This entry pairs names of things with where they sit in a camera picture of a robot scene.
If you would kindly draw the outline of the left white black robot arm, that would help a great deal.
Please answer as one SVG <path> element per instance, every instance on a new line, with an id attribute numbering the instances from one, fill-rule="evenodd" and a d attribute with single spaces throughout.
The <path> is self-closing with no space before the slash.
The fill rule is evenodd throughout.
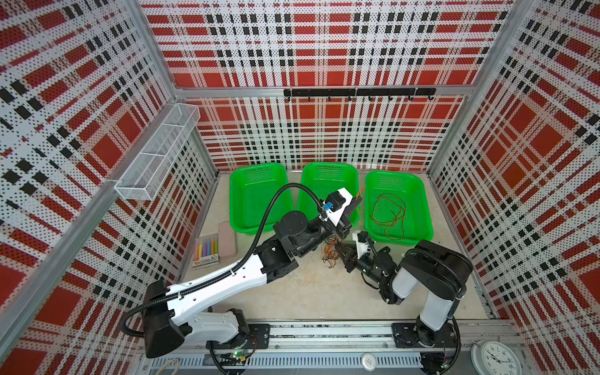
<path id="1" fill-rule="evenodd" d="M 123 314 L 120 331 L 143 338 L 149 359 L 165 356 L 192 340 L 231 347 L 243 344 L 250 333 L 243 312 L 209 312 L 209 307 L 286 276 L 298 267 L 298 258 L 332 236 L 344 239 L 353 227 L 350 217 L 362 201 L 345 188 L 321 200 L 299 183 L 286 184 L 274 196 L 279 198 L 290 188 L 305 192 L 314 201 L 314 219 L 297 210 L 287 212 L 273 225 L 273 236 L 265 241 L 256 236 L 238 262 L 183 284 L 150 284 L 143 303 Z"/>

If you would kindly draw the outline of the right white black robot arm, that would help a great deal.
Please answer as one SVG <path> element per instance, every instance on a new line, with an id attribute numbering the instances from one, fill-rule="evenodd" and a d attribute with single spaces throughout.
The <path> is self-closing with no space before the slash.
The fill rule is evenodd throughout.
<path id="1" fill-rule="evenodd" d="M 359 270 L 365 283 L 389 305 L 403 303 L 419 285 L 427 289 L 416 322 L 400 338 L 403 345 L 434 348 L 448 343 L 445 334 L 459 337 L 453 319 L 473 272 L 472 262 L 463 254 L 422 240 L 395 262 L 390 248 L 377 250 L 365 232 L 356 234 L 352 245 L 335 245 L 334 250 L 345 269 Z"/>

